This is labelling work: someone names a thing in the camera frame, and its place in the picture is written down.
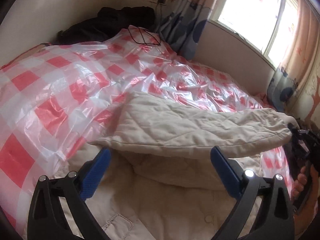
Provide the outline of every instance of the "human hand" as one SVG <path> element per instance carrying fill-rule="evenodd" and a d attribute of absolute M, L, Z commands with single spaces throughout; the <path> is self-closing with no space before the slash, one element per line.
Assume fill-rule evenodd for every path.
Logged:
<path fill-rule="evenodd" d="M 298 197 L 300 192 L 303 191 L 304 186 L 306 185 L 308 180 L 307 176 L 304 174 L 305 171 L 306 167 L 303 167 L 300 170 L 301 173 L 298 175 L 298 179 L 293 184 L 293 189 L 291 191 L 292 197 Z M 310 169 L 310 175 L 312 177 L 312 186 L 309 198 L 302 208 L 300 214 L 294 215 L 294 233 L 296 236 L 304 232 L 313 220 L 319 189 L 318 171 L 314 168 L 313 165 Z"/>

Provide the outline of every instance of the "tree pattern on wallpaper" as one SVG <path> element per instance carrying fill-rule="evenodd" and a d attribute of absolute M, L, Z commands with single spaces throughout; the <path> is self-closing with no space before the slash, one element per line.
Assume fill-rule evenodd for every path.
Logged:
<path fill-rule="evenodd" d="M 317 65 L 316 70 L 315 70 L 315 74 L 312 75 L 311 78 L 311 88 L 309 90 L 306 90 L 305 93 L 308 96 L 311 96 L 313 99 L 313 105 L 312 108 L 309 112 L 309 114 L 307 115 L 307 117 L 305 118 L 306 122 L 310 122 L 311 121 L 311 117 L 314 114 L 318 104 L 320 103 L 320 96 L 319 96 L 319 87 L 320 87 L 320 63 Z"/>

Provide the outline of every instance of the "wrinkled plastic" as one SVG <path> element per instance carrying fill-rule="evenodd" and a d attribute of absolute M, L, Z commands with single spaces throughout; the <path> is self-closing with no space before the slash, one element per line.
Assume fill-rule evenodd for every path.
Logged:
<path fill-rule="evenodd" d="M 139 30 L 130 30 L 142 43 Z M 0 70 L 0 205 L 20 234 L 39 176 L 53 175 L 84 142 L 112 129 L 127 93 L 214 112 L 263 107 L 229 75 L 187 62 L 161 44 L 137 44 L 122 30 L 104 43 L 50 46 Z M 283 174 L 289 185 L 282 147 L 263 153 L 260 166 L 265 176 Z"/>

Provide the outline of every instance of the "silver screw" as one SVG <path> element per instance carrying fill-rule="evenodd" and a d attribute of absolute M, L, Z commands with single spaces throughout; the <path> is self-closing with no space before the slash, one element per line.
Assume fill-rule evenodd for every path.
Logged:
<path fill-rule="evenodd" d="M 76 172 L 76 171 L 70 171 L 70 172 L 68 173 L 68 177 L 69 177 L 69 178 L 74 178 L 75 176 L 77 176 L 77 172 Z"/>
<path fill-rule="evenodd" d="M 47 178 L 47 177 L 46 177 L 45 175 L 42 175 L 42 176 L 40 176 L 39 181 L 41 181 L 41 182 L 42 182 L 42 181 L 45 181 L 46 178 Z"/>
<path fill-rule="evenodd" d="M 244 174 L 250 178 L 254 176 L 254 172 L 252 170 L 245 170 Z"/>
<path fill-rule="evenodd" d="M 283 177 L 282 177 L 282 175 L 277 174 L 277 175 L 276 175 L 276 179 L 277 179 L 277 180 L 283 180 Z"/>

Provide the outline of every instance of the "snap button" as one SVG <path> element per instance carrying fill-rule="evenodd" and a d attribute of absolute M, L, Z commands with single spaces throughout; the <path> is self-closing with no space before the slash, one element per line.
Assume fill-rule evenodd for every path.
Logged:
<path fill-rule="evenodd" d="M 213 221 L 213 217 L 212 217 L 212 216 L 206 216 L 206 217 L 204 218 L 204 221 L 205 221 L 206 223 L 211 223 L 211 222 Z"/>

